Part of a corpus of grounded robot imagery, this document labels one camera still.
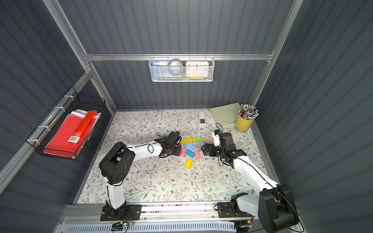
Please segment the white remote control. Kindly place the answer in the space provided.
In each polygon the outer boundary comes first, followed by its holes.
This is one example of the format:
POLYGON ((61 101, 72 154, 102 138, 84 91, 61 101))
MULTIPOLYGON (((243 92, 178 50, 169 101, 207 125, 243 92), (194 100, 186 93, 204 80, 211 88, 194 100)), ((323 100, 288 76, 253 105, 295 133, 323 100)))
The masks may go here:
POLYGON ((199 124, 201 126, 206 125, 206 111, 205 110, 199 110, 199 124))

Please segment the red folders stack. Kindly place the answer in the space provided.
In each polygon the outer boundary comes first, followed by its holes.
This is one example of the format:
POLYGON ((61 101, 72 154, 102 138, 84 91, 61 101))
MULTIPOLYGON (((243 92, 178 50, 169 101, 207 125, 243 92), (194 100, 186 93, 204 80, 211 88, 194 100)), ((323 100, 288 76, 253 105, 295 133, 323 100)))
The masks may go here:
POLYGON ((77 109, 65 118, 43 152, 56 157, 77 159, 98 122, 101 113, 77 109))

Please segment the lime green block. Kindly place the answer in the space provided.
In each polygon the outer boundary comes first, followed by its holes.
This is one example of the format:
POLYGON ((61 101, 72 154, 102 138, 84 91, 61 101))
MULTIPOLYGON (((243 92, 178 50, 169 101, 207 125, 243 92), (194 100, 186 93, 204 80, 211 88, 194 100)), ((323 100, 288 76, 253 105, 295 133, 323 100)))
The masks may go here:
POLYGON ((192 142, 193 143, 197 143, 198 141, 201 141, 200 137, 194 137, 194 138, 192 138, 192 142))

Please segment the yellow pencil cup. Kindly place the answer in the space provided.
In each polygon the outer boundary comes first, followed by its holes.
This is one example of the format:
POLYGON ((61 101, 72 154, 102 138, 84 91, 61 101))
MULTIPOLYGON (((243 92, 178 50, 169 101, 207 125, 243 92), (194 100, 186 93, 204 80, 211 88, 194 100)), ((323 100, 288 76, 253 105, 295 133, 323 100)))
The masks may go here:
POLYGON ((240 131, 245 132, 251 128, 253 122, 254 119, 244 119, 240 115, 238 115, 236 119, 236 128, 240 131))

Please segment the yellow block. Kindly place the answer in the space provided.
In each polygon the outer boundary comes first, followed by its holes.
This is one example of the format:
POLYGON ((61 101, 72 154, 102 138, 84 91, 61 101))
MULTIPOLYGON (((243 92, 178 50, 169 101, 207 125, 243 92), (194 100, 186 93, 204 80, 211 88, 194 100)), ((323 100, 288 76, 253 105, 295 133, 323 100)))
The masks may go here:
POLYGON ((186 143, 190 143, 192 142, 192 137, 188 137, 188 138, 183 138, 180 143, 181 144, 186 144, 186 143))
POLYGON ((186 169, 190 169, 192 162, 193 162, 192 159, 188 159, 188 160, 186 161, 185 168, 186 168, 186 169))

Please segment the yellow block front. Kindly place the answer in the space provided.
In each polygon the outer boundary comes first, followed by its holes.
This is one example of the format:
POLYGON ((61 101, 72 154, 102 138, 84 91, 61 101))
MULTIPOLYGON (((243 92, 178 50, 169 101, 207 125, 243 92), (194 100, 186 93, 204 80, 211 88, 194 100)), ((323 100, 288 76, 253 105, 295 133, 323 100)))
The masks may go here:
POLYGON ((188 160, 186 161, 185 168, 186 168, 186 169, 190 169, 192 162, 193 162, 192 159, 188 159, 188 160))

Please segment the light blue block left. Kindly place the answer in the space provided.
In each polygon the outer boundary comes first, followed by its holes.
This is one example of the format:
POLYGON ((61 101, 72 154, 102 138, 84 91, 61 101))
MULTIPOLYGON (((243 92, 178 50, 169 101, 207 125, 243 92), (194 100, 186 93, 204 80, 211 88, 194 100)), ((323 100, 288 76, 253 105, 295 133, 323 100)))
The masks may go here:
POLYGON ((185 143, 183 144, 183 146, 185 149, 190 150, 190 151, 197 150, 197 147, 192 142, 185 143))

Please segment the natural wood block upper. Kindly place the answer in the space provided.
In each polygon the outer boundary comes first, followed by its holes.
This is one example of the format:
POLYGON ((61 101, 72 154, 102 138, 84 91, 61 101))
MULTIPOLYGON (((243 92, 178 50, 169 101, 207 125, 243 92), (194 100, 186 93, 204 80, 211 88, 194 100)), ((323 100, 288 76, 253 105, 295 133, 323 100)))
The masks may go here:
POLYGON ((208 138, 206 138, 206 137, 203 137, 203 138, 202 138, 202 141, 203 141, 204 143, 206 143, 206 144, 213 144, 213 142, 212 142, 211 140, 209 140, 208 138))

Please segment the pink block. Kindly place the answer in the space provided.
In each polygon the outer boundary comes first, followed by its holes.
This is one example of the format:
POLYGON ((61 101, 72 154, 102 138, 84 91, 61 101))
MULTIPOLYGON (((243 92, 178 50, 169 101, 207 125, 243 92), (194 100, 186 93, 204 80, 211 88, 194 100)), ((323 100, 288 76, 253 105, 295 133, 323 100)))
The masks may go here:
POLYGON ((195 158, 196 160, 201 159, 201 156, 200 156, 200 153, 199 153, 198 150, 194 150, 193 153, 194 153, 194 158, 195 158))
POLYGON ((180 157, 185 157, 185 154, 186 154, 186 149, 185 148, 181 148, 181 151, 180 151, 180 157))

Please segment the orange alarm clock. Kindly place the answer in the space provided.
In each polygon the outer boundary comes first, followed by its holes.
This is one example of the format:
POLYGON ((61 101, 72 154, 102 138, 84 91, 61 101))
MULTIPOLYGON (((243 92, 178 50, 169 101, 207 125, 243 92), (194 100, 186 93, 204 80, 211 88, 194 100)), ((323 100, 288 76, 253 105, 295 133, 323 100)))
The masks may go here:
POLYGON ((203 79, 209 76, 208 61, 186 61, 185 75, 189 78, 203 79))

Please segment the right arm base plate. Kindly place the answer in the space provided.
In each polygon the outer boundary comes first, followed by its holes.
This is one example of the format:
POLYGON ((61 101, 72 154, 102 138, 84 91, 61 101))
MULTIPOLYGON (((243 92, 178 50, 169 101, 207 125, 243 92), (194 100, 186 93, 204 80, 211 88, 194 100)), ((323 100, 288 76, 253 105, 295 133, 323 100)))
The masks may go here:
POLYGON ((220 202, 214 206, 214 209, 218 212, 220 218, 232 218, 232 217, 248 217, 252 218, 253 215, 240 211, 234 204, 229 202, 220 202))

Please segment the pale green book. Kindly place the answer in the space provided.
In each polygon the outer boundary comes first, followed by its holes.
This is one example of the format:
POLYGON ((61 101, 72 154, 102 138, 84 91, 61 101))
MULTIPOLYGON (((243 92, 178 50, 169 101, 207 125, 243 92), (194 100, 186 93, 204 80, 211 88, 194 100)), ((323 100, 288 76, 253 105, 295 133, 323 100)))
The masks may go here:
POLYGON ((209 112, 214 123, 219 123, 226 127, 236 122, 241 105, 239 103, 232 103, 219 107, 210 108, 209 112))

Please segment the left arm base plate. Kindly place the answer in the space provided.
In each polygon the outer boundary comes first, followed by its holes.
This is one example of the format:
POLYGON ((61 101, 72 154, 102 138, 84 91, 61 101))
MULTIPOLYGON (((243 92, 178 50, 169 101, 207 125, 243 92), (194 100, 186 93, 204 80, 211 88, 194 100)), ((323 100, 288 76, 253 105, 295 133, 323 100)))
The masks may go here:
POLYGON ((128 221, 139 220, 141 215, 141 205, 127 205, 113 209, 108 203, 102 208, 100 221, 128 221))

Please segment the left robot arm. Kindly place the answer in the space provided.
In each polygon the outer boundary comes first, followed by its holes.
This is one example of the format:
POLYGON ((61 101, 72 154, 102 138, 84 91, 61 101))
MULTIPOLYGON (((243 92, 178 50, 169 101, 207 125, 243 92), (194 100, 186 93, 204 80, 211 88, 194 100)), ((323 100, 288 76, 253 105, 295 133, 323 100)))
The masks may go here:
POLYGON ((126 201, 123 194, 123 181, 129 173, 132 164, 138 160, 170 155, 179 156, 182 147, 179 132, 170 132, 167 136, 138 145, 116 143, 106 156, 100 161, 99 169, 106 180, 108 198, 106 203, 113 210, 124 207, 126 201))

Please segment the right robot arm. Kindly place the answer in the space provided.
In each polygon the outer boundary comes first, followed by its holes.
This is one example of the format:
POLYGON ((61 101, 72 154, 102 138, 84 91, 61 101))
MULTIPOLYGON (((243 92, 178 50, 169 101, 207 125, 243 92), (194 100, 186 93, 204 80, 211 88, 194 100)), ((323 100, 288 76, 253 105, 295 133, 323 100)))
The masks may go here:
POLYGON ((230 133, 215 130, 214 142, 204 144, 206 156, 217 157, 224 165, 238 171, 249 181, 256 197, 243 192, 231 197, 229 202, 217 203, 220 218, 258 218, 267 233, 276 233, 299 224, 293 193, 285 184, 278 184, 260 171, 242 149, 237 149, 230 133))

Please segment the teal block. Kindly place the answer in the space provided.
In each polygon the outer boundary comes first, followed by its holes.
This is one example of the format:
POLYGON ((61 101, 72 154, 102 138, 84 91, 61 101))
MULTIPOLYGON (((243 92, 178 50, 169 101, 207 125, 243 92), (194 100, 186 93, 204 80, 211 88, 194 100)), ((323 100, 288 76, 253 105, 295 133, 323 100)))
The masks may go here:
POLYGON ((190 158, 194 158, 195 157, 195 153, 193 151, 190 151, 190 150, 186 150, 185 154, 187 156, 189 156, 190 158))

